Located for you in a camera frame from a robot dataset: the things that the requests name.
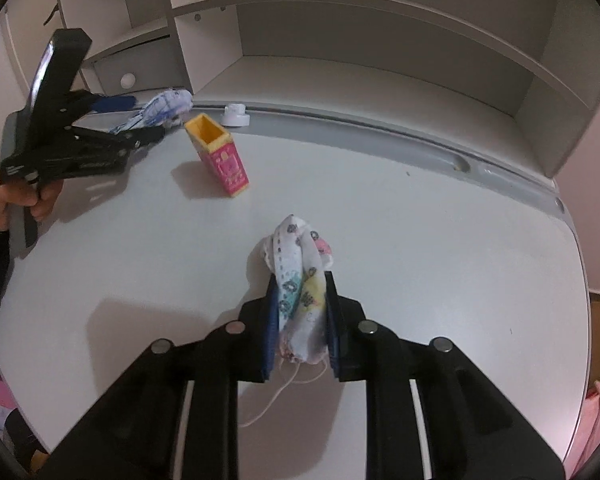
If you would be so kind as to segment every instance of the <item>pink label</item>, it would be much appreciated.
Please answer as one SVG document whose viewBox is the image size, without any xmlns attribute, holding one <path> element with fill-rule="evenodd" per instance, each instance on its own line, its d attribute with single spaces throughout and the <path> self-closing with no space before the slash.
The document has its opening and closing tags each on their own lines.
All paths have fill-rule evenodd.
<svg viewBox="0 0 600 480">
<path fill-rule="evenodd" d="M 205 153 L 203 160 L 212 168 L 228 194 L 237 193 L 249 183 L 234 143 L 229 142 L 213 153 Z"/>
</svg>

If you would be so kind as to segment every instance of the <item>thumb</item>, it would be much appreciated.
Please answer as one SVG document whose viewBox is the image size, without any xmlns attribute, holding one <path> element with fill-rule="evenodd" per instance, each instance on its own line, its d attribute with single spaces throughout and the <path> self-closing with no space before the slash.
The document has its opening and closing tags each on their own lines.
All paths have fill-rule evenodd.
<svg viewBox="0 0 600 480">
<path fill-rule="evenodd" d="M 24 180 L 14 180 L 0 186 L 1 199 L 4 203 L 32 206 L 38 202 L 38 194 Z"/>
</svg>

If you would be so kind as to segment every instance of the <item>white drawer knob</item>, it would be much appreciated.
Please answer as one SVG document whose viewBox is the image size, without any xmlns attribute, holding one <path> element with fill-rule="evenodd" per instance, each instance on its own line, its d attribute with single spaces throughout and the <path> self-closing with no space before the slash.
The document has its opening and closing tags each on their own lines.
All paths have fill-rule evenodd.
<svg viewBox="0 0 600 480">
<path fill-rule="evenodd" d="M 120 86 L 122 86 L 122 88 L 124 88 L 125 90 L 129 90 L 135 84 L 136 76 L 133 75 L 131 72 L 123 75 L 122 78 L 120 78 Z"/>
</svg>

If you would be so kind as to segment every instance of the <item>white tabletop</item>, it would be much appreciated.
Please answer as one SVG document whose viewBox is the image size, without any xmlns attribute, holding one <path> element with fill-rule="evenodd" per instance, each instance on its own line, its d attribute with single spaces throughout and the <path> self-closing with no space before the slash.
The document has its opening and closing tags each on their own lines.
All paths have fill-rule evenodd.
<svg viewBox="0 0 600 480">
<path fill-rule="evenodd" d="M 222 196 L 179 130 L 128 182 L 67 182 L 56 221 L 16 261 L 0 369 L 45 446 L 152 340 L 197 340 L 262 296 L 268 275 L 255 248 L 294 213 L 333 248 L 341 295 L 402 338 L 451 338 L 564 457 L 589 351 L 583 270 L 564 222 L 375 156 L 246 134 L 235 142 L 251 181 L 238 197 Z M 240 416 L 268 396 L 269 386 L 247 388 Z M 240 430 L 242 478 L 362 479 L 364 428 L 363 384 L 329 373 L 292 385 Z"/>
</svg>

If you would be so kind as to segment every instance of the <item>screw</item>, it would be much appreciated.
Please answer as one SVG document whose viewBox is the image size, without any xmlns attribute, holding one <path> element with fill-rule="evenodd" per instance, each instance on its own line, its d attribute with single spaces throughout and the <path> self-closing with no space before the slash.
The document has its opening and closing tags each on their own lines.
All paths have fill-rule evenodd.
<svg viewBox="0 0 600 480">
<path fill-rule="evenodd" d="M 151 343 L 151 352 L 156 355 L 166 354 L 169 350 L 171 350 L 172 346 L 173 343 L 168 339 L 156 339 L 153 343 Z"/>
<path fill-rule="evenodd" d="M 438 352 L 451 352 L 453 347 L 454 344 L 451 342 L 451 339 L 447 339 L 446 337 L 437 337 L 433 340 L 433 348 Z"/>
<path fill-rule="evenodd" d="M 244 329 L 247 328 L 245 324 L 241 321 L 231 321 L 224 326 L 224 329 L 228 334 L 238 335 L 244 332 Z"/>
<path fill-rule="evenodd" d="M 363 319 L 358 323 L 358 330 L 363 334 L 375 334 L 378 331 L 378 324 L 370 319 Z"/>
</svg>

